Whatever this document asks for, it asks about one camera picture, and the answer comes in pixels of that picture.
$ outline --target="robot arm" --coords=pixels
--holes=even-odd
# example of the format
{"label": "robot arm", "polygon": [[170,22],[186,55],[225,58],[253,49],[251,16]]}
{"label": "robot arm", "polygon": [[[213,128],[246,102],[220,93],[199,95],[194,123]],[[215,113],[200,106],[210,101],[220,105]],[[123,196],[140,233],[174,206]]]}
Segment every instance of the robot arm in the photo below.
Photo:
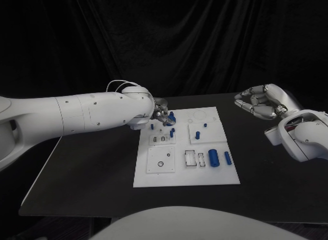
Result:
{"label": "robot arm", "polygon": [[[251,96],[252,104],[240,100]],[[297,102],[275,84],[252,87],[235,97],[235,103],[258,118],[282,118],[279,125],[265,131],[274,145],[282,144],[289,155],[304,162],[328,160],[328,114],[301,110]]]}
{"label": "robot arm", "polygon": [[138,130],[150,119],[174,124],[167,101],[140,86],[123,93],[99,92],[62,97],[10,99],[0,96],[0,171],[36,144],[71,134],[130,125]]}

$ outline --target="blue part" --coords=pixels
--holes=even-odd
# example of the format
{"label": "blue part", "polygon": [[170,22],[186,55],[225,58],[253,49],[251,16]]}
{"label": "blue part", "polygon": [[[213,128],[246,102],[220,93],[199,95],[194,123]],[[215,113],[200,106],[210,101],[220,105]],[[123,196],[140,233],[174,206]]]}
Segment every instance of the blue part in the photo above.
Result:
{"label": "blue part", "polygon": [[174,115],[170,114],[169,118],[170,118],[171,120],[174,120],[174,122],[177,122]]}
{"label": "blue part", "polygon": [[212,149],[212,150],[209,151],[209,160],[210,160],[210,165],[212,165],[213,167],[220,166],[216,149]]}
{"label": "blue part", "polygon": [[228,165],[232,165],[230,154],[228,151],[225,152],[225,157],[226,157]]}

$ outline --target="black table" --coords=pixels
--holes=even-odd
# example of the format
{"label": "black table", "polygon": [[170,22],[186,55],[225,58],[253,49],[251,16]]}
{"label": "black table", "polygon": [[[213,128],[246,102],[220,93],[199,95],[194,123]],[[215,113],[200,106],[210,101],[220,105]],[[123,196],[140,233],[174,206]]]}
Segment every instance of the black table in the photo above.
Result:
{"label": "black table", "polygon": [[20,209],[23,216],[124,217],[163,206],[222,210],[265,222],[328,223],[328,161],[294,160],[235,93],[167,98],[170,109],[217,107],[240,185],[133,188],[140,131],[65,136]]}

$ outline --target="white board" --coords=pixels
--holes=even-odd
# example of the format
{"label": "white board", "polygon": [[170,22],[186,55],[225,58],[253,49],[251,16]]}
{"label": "white board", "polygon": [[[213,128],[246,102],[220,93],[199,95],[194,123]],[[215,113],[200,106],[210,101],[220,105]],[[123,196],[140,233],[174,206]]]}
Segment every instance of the white board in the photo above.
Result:
{"label": "white board", "polygon": [[[134,187],[240,184],[216,107],[171,110],[171,112],[177,119],[174,126],[163,126],[161,122],[150,120],[141,130]],[[210,149],[217,150],[220,162],[217,167],[210,165]],[[196,153],[196,167],[187,167],[186,151]],[[225,152],[229,152],[232,165],[228,165]],[[200,165],[199,154],[203,154],[206,166]]]}

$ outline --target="black curtain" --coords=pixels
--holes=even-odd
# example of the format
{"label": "black curtain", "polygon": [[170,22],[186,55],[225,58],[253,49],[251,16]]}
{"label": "black curtain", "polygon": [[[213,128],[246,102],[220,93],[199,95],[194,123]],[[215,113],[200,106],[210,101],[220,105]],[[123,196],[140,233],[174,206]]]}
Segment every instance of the black curtain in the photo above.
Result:
{"label": "black curtain", "polygon": [[[328,0],[2,0],[0,95],[102,92],[114,79],[157,97],[275,83],[328,112]],[[22,181],[0,173],[15,209],[43,162]],[[5,194],[5,182],[22,193]]]}

